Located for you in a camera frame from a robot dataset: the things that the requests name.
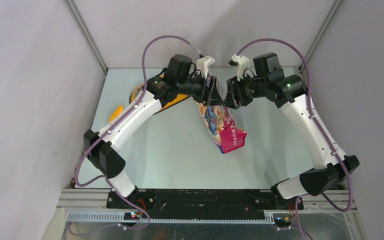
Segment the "colourful cat food bag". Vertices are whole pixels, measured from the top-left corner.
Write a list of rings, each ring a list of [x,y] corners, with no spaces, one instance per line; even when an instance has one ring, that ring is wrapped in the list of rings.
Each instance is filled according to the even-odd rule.
[[[210,76],[216,77],[209,71],[207,78]],[[217,84],[223,87],[225,99],[227,88],[218,79]],[[197,103],[196,106],[204,126],[221,153],[226,154],[245,145],[247,132],[236,109],[201,103]]]

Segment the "yellow double pet bowl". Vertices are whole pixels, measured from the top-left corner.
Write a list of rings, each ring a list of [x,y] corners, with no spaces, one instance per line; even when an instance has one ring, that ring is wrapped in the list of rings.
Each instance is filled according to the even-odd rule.
[[[129,97],[129,103],[130,103],[130,104],[135,100],[136,97],[138,97],[138,96],[140,95],[140,93],[141,93],[141,91],[143,90],[143,88],[144,88],[144,84],[141,83],[141,84],[137,85],[137,86],[132,90],[132,92],[131,92],[131,94],[130,94],[130,97]],[[175,105],[177,105],[177,104],[179,104],[179,103],[185,101],[185,100],[188,99],[189,97],[190,97],[189,95],[178,94],[177,97],[176,97],[174,100],[172,100],[172,101],[170,101],[169,103],[167,103],[162,109],[160,109],[160,110],[158,111],[158,113],[160,113],[160,112],[162,112],[162,111],[164,111],[164,110],[166,110],[166,109],[168,109],[168,108],[171,108],[171,107],[173,107],[173,106],[175,106]]]

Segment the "yellow plastic food scoop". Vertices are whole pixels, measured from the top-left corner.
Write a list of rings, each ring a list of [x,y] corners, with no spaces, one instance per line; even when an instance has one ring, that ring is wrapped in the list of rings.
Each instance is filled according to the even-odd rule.
[[[116,117],[118,117],[124,110],[122,105],[118,105],[117,108],[113,111],[111,116],[109,117],[109,122],[112,122]]]

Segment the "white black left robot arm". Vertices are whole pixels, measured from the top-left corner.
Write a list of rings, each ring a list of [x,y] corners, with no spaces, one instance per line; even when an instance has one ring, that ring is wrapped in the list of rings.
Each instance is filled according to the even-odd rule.
[[[118,192],[118,201],[125,208],[138,202],[137,186],[125,169],[126,161],[119,151],[127,139],[152,115],[159,112],[178,95],[192,97],[205,106],[218,105],[216,79],[210,73],[212,56],[202,56],[196,62],[176,54],[159,74],[149,78],[139,95],[115,119],[99,131],[87,130],[84,135],[85,157]]]

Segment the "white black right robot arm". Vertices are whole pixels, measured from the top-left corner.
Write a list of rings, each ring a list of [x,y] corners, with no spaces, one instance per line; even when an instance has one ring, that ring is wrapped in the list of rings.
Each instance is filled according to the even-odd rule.
[[[312,169],[274,186],[271,204],[284,209],[291,198],[309,194],[318,196],[346,179],[359,165],[355,155],[346,152],[334,141],[317,111],[308,101],[303,79],[292,74],[285,76],[278,55],[270,52],[253,59],[255,73],[249,75],[250,60],[234,54],[229,64],[237,69],[236,76],[227,80],[224,106],[238,109],[253,99],[266,98],[285,114],[297,129],[309,153]]]

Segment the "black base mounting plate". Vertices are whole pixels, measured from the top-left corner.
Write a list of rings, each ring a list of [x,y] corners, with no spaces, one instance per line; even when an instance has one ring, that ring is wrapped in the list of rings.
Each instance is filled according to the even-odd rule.
[[[108,194],[106,208],[146,211],[152,220],[263,221],[265,211],[303,210],[296,197],[284,200],[260,189],[139,189],[122,200]]]

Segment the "aluminium right corner post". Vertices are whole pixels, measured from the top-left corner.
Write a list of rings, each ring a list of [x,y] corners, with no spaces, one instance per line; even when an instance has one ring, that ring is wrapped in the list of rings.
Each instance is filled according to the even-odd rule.
[[[345,2],[344,0],[334,0],[333,1],[332,5],[329,8],[328,13],[324,17],[315,37],[313,38],[308,51],[305,54],[304,58],[305,58],[307,63],[310,62],[312,56],[314,55],[315,51],[317,50],[318,46],[320,45],[324,35],[326,34],[327,30],[329,29],[335,16],[340,11],[340,8],[344,2]]]

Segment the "aluminium corner post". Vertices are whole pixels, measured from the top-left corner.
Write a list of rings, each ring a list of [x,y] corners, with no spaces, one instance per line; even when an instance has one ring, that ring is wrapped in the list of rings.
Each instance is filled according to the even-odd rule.
[[[97,61],[99,67],[101,68],[104,74],[107,74],[109,68],[105,63],[104,58],[98,48],[98,45],[96,44],[76,2],[74,0],[63,0],[63,2],[66,5],[70,15],[72,16],[73,21],[77,25],[77,28],[79,29],[81,35],[83,36],[87,46],[91,50],[92,55]]]
[[[329,29],[335,16],[340,11],[340,8],[344,2],[345,2],[344,0],[334,0],[333,1],[332,5],[329,8],[328,13],[324,17],[315,37],[313,38],[308,51],[305,54],[304,58],[305,58],[307,63],[310,62],[312,56],[314,55],[315,51],[317,50],[318,46],[320,45],[324,35],[326,34],[327,30]]]

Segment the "aluminium left corner post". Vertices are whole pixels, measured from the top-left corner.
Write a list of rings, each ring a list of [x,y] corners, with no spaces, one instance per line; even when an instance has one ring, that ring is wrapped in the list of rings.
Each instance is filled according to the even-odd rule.
[[[74,0],[63,0],[63,2],[66,5],[70,15],[72,16],[73,21],[77,25],[77,28],[79,29],[81,35],[83,36],[87,46],[91,50],[92,55],[97,61],[99,67],[101,68],[104,74],[107,74],[109,68],[105,63],[104,58],[98,48],[98,45],[96,44],[76,2]]]

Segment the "aluminium front frame rail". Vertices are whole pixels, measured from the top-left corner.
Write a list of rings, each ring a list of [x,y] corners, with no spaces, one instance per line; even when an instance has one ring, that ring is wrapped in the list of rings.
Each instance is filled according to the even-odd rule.
[[[346,190],[281,199],[268,189],[64,189],[64,240],[364,240]]]

